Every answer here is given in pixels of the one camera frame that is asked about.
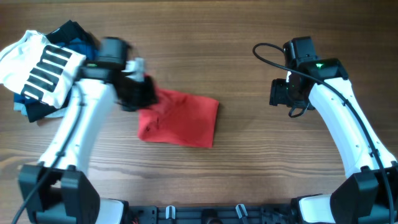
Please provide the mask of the red printed t-shirt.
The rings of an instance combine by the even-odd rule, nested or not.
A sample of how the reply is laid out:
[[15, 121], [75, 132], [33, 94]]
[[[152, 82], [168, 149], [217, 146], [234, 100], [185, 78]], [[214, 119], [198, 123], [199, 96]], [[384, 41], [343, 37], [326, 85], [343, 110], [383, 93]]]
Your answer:
[[219, 101], [154, 87], [157, 103], [138, 111], [137, 137], [146, 142], [212, 148]]

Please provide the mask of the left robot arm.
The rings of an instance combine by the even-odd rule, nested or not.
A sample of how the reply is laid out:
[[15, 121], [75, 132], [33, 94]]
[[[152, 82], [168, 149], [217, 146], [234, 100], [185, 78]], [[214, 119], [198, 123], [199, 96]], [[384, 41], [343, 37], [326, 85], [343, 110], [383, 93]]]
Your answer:
[[104, 119], [115, 103], [135, 111], [157, 103], [142, 62], [129, 63], [131, 46], [117, 37], [101, 41], [99, 55], [77, 68], [67, 113], [36, 165], [24, 165], [18, 182], [23, 212], [31, 223], [132, 223], [125, 200], [100, 197], [87, 178], [90, 157]]

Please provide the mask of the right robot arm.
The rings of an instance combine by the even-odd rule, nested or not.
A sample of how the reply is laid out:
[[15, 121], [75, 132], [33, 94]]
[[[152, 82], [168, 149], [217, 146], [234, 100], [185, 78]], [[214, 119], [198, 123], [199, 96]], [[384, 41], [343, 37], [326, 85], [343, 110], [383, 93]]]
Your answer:
[[288, 72], [272, 82], [270, 104], [286, 105], [289, 116], [317, 110], [341, 156], [346, 180], [329, 195], [292, 200], [297, 223], [395, 223], [397, 159], [366, 119], [354, 96], [349, 75], [337, 58], [320, 59], [310, 37], [286, 42]]

